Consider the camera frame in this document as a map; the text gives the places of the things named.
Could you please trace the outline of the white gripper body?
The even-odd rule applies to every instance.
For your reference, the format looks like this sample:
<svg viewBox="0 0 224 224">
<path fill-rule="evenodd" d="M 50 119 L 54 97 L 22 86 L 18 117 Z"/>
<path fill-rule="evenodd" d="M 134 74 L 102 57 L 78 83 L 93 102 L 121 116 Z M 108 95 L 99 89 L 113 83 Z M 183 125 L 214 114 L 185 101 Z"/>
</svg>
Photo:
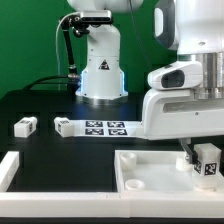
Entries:
<svg viewBox="0 0 224 224">
<path fill-rule="evenodd" d="M 149 140 L 224 135 L 224 100 L 197 99 L 203 67 L 177 61 L 150 72 L 142 108 L 142 128 Z"/>
</svg>

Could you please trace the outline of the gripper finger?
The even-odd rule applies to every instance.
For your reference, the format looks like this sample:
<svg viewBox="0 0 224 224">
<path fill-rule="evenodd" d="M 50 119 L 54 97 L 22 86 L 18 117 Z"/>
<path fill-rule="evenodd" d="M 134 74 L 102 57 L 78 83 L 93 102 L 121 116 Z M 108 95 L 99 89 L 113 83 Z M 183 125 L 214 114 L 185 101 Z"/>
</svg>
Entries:
<svg viewBox="0 0 224 224">
<path fill-rule="evenodd" d="M 194 164 L 194 153 L 188 146 L 187 141 L 185 139 L 180 139 L 179 143 L 180 143 L 182 149 L 186 152 L 185 160 L 189 164 Z"/>
</svg>

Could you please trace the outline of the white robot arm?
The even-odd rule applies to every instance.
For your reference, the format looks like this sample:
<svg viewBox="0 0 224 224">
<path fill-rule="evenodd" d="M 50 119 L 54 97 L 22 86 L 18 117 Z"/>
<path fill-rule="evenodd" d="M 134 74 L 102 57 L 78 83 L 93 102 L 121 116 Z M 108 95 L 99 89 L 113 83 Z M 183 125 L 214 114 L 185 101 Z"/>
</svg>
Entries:
<svg viewBox="0 0 224 224">
<path fill-rule="evenodd" d="M 119 68 L 120 34 L 103 20 L 144 0 L 67 0 L 78 11 L 75 34 L 89 33 L 78 96 L 95 102 L 127 95 Z M 148 75 L 141 129 L 149 140 L 224 135 L 224 0 L 159 0 L 155 37 L 177 61 Z"/>
</svg>

